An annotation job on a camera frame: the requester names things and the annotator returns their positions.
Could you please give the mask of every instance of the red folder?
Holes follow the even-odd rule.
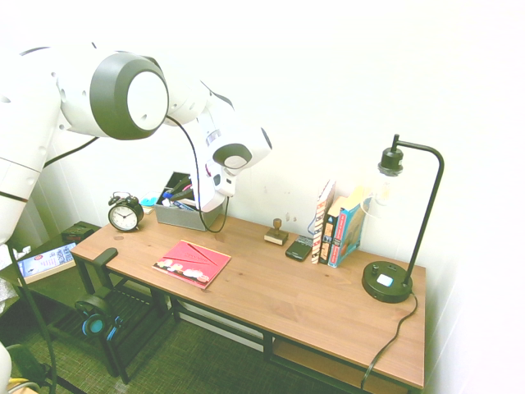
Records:
[[[227,254],[188,241],[179,241],[153,268],[205,289],[230,259]]]

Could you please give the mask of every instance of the gray container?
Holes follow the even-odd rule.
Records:
[[[164,191],[170,190],[173,187],[175,187],[175,185],[185,176],[188,176],[188,174],[173,172],[173,175],[171,176],[166,187],[159,196],[157,203],[154,205],[155,213],[157,214],[157,221],[159,223],[171,224],[173,226],[206,231],[206,228],[200,220],[199,211],[188,211],[182,208],[165,207],[164,205],[162,205],[162,201],[164,200],[162,194],[164,193]],[[219,213],[222,213],[223,206],[224,204],[219,205],[211,212],[203,212],[203,220],[206,223],[207,227],[210,227],[213,224],[213,222],[215,222],[215,219],[217,219]]]

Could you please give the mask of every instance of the alarm clock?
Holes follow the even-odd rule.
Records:
[[[125,197],[116,195],[116,193],[113,193],[108,202],[109,205],[113,205],[107,215],[109,222],[118,231],[133,231],[144,217],[142,205],[140,205],[139,199],[129,193],[124,193],[127,194]]]

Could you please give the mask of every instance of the smartphone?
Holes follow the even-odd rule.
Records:
[[[286,250],[286,257],[293,260],[304,261],[312,251],[313,239],[307,236],[298,236],[292,245]]]

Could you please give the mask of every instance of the headphones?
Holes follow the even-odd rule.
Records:
[[[85,294],[75,302],[75,308],[85,319],[82,333],[87,337],[97,337],[104,334],[108,327],[113,326],[107,336],[107,339],[111,340],[115,331],[122,327],[123,320],[119,316],[113,318],[111,307],[100,297]]]

